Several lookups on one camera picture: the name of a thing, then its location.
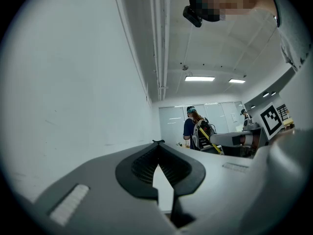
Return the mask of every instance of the qr code board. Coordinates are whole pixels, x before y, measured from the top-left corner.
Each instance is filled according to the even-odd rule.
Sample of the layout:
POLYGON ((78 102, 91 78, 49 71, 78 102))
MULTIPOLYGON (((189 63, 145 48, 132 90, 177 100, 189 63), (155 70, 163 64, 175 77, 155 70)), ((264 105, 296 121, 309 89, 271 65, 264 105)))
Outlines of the qr code board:
POLYGON ((265 133, 270 140, 274 137, 283 127, 283 123, 273 105, 270 103, 260 113, 261 126, 264 128, 265 133))

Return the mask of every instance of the person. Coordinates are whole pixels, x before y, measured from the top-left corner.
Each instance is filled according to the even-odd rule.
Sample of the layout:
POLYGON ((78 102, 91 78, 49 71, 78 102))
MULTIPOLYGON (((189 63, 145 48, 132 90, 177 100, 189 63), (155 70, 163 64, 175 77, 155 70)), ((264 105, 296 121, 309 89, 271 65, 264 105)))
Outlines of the person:
MULTIPOLYGON (((185 124, 184 124, 184 133, 183 133, 184 140, 190 140, 190 138, 194 134, 195 125, 201 119, 204 119, 208 122, 206 117, 202 117, 198 114, 198 112, 194 106, 187 107, 187 115, 188 115, 188 119, 185 121, 185 124)), ((194 144, 192 142, 192 138, 190 141, 190 149, 197 150, 197 148, 194 147, 194 144)))
POLYGON ((282 56, 286 63, 291 64, 295 72, 301 69, 310 53, 312 36, 301 16, 304 15, 303 6, 300 5, 295 8, 290 0, 189 1, 193 12, 199 18, 209 22, 227 20, 233 15, 248 14, 254 9, 263 9, 270 12, 277 22, 277 30, 281 38, 282 56))
POLYGON ((242 109, 242 110, 241 110, 241 115, 244 115, 244 116, 245 116, 244 126, 247 126, 247 124, 248 124, 248 119, 252 119, 252 116, 250 116, 249 113, 246 112, 245 109, 242 109))

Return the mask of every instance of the dark blue shirt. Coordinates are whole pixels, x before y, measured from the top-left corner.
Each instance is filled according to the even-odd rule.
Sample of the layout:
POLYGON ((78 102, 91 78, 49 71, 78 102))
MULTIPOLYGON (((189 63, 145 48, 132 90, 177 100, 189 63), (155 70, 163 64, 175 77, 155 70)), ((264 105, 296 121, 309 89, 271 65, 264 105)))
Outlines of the dark blue shirt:
POLYGON ((188 118, 184 124, 184 136, 190 136, 190 149, 196 150, 192 142, 192 135, 194 134, 195 124, 192 119, 188 118))

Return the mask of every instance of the yellow strap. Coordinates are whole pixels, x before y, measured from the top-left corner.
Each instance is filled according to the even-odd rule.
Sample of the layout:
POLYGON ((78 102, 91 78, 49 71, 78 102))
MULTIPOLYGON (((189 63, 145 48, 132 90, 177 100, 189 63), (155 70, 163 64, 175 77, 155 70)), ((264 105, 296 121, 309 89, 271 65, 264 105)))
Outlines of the yellow strap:
MULTIPOLYGON (((199 130, 202 132, 202 134, 210 141, 209 136, 204 132, 204 130, 200 127, 199 130)), ((220 151, 220 149, 215 145, 212 144, 214 146, 214 148, 218 151, 218 153, 222 154, 222 152, 220 151)))

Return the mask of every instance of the ceiling light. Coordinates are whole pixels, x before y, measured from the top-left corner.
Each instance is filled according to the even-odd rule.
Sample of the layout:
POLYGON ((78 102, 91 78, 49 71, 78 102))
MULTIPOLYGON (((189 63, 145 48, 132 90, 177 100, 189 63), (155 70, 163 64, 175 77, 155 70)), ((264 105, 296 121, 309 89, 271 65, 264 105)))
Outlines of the ceiling light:
POLYGON ((213 81, 215 77, 212 76, 187 76, 185 81, 213 81))
POLYGON ((243 84, 245 81, 244 80, 238 80, 238 79, 230 79, 230 83, 238 83, 238 84, 243 84))

